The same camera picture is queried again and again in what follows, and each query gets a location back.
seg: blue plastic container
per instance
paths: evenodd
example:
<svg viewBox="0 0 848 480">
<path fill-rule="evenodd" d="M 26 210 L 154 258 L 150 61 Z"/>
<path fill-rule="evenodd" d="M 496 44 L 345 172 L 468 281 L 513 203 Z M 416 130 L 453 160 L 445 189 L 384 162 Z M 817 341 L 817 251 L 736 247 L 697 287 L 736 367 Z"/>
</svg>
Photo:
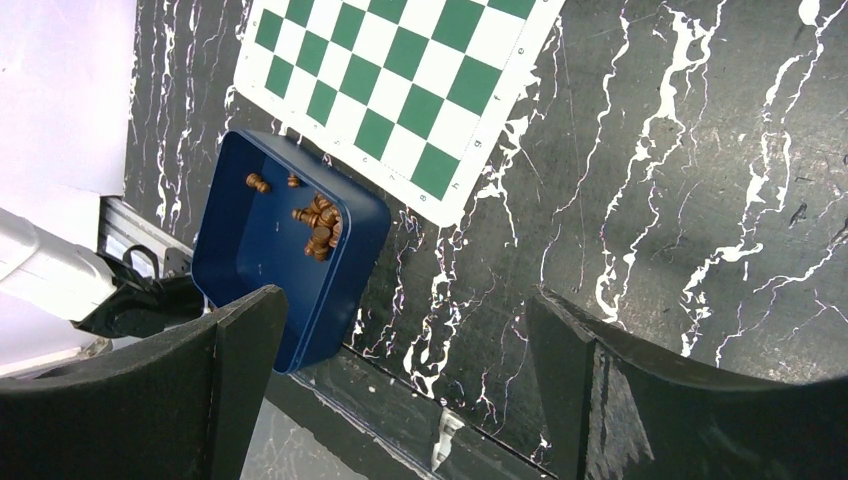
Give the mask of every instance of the blue plastic container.
<svg viewBox="0 0 848 480">
<path fill-rule="evenodd" d="M 271 185 L 260 194 L 245 184 L 259 173 Z M 288 187 L 289 173 L 301 179 Z M 324 262 L 303 253 L 312 234 L 292 218 L 321 192 L 343 220 L 338 247 Z M 227 133 L 197 237 L 192 275 L 216 306 L 268 284 L 289 301 L 274 370 L 293 372 L 335 355 L 386 241 L 386 204 L 291 140 L 260 132 Z"/>
</svg>

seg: chessboard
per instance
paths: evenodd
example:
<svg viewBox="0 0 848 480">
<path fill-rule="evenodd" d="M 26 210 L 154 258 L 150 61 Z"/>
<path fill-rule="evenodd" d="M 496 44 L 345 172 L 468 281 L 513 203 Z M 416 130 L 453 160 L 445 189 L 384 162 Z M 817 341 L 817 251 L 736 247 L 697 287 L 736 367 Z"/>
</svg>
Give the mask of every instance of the chessboard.
<svg viewBox="0 0 848 480">
<path fill-rule="evenodd" d="M 256 0 L 234 83 L 440 227 L 459 222 L 564 0 Z"/>
</svg>

